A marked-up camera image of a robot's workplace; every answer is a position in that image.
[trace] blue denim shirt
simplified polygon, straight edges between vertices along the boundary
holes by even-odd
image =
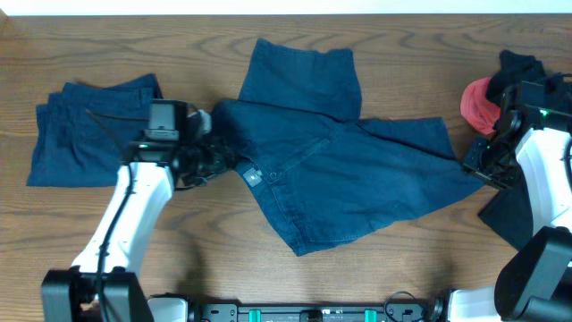
[[[214,131],[242,156],[243,177],[298,255],[419,218],[482,187],[462,173],[441,118],[359,120],[349,49],[321,54],[259,39],[238,100]]]

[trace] black cloth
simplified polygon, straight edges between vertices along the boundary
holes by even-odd
[[[543,62],[532,55],[519,55],[509,50],[500,52],[500,71],[495,73],[486,89],[486,99],[501,106],[502,92],[520,81],[538,81],[546,76]]]

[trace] wood grain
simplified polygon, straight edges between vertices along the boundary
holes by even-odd
[[[324,51],[350,47],[363,117],[442,116],[458,155],[475,133],[464,87],[498,69],[498,53],[537,55],[572,71],[564,15],[14,17],[0,39],[0,319],[42,320],[39,286],[68,267],[113,188],[25,186],[35,105],[66,81],[109,86],[155,72],[166,97],[211,108],[237,97],[255,41]],[[494,283],[515,251],[477,217],[495,191],[348,246],[296,258],[236,174],[177,193],[144,261],[146,294],[185,292],[243,302],[382,301]]]
[[[8,21],[8,16],[6,16],[6,13],[4,13],[2,9],[0,9],[0,36],[2,36],[2,31],[4,30],[4,25],[6,24],[7,21]]]

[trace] black cable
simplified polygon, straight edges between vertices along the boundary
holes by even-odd
[[[109,115],[109,114],[100,114],[97,112],[90,111],[87,108],[86,108],[86,113],[95,115],[97,117],[103,117],[103,118],[108,118],[108,119],[118,120],[118,121],[149,122],[149,119],[145,119],[145,118],[123,117],[123,116],[115,116],[115,115]]]
[[[392,322],[403,322],[403,321],[398,321],[395,318],[393,318],[391,315],[387,314],[387,304],[391,301],[391,299],[393,299],[394,297],[396,297],[397,295],[400,295],[400,294],[409,295],[409,296],[411,296],[411,298],[413,298],[414,301],[417,301],[415,296],[413,296],[413,294],[411,294],[410,292],[399,291],[399,292],[395,292],[394,294],[392,294],[389,297],[389,299],[387,299],[387,301],[385,301],[385,303],[383,304],[383,314],[385,314],[385,317],[388,318]],[[423,320],[425,318],[425,307],[423,305],[421,305],[420,303],[417,303],[417,305],[419,305],[421,307],[421,309],[423,309],[423,314],[421,315],[421,318],[418,318],[417,320],[413,320],[412,322],[420,322],[421,320]]]
[[[117,146],[117,148],[120,151],[122,151],[122,145],[119,142],[119,140],[115,137],[114,133],[111,130],[109,130],[103,123],[101,123],[101,121],[97,119],[97,116],[100,116],[100,114],[95,114],[89,111],[88,109],[86,109],[86,114],[114,140],[114,143]],[[97,297],[99,298],[99,308],[101,310],[101,318],[104,320],[104,322],[109,322],[110,319],[105,304],[102,275],[105,270],[105,257],[109,255],[107,253],[107,249],[109,248],[109,240],[111,239],[111,235],[114,232],[114,228],[117,225],[119,218],[121,217],[121,214],[123,212],[123,209],[125,208],[125,205],[127,204],[127,201],[129,200],[129,196],[133,192],[133,173],[131,172],[130,165],[127,165],[127,173],[129,174],[129,185],[125,190],[125,196],[123,196],[122,203],[117,208],[115,216],[112,219],[111,223],[109,224],[107,232],[105,232],[104,239],[101,242],[101,245],[99,245],[99,256],[97,258],[97,271],[96,271],[96,289],[97,289]]]
[[[130,165],[127,165],[127,172],[129,174],[129,185],[125,191],[125,196],[123,197],[121,205],[117,208],[115,212],[114,219],[112,219],[109,227],[107,228],[107,232],[105,233],[104,240],[101,242],[99,246],[99,258],[97,259],[97,271],[96,271],[96,288],[97,288],[97,296],[99,297],[99,308],[101,309],[101,315],[104,322],[108,322],[109,315],[107,313],[107,309],[105,308],[105,296],[104,296],[104,287],[103,287],[103,278],[102,274],[105,269],[105,257],[109,255],[107,253],[107,248],[109,247],[109,240],[111,239],[111,235],[114,232],[114,228],[121,217],[122,211],[127,204],[127,200],[129,196],[133,192],[133,173],[131,172]]]
[[[568,179],[568,186],[570,191],[572,191],[572,168],[570,167],[570,159],[572,159],[572,139],[568,140],[566,147],[564,148],[564,157],[562,161],[564,162],[564,170],[566,171],[566,178]]]

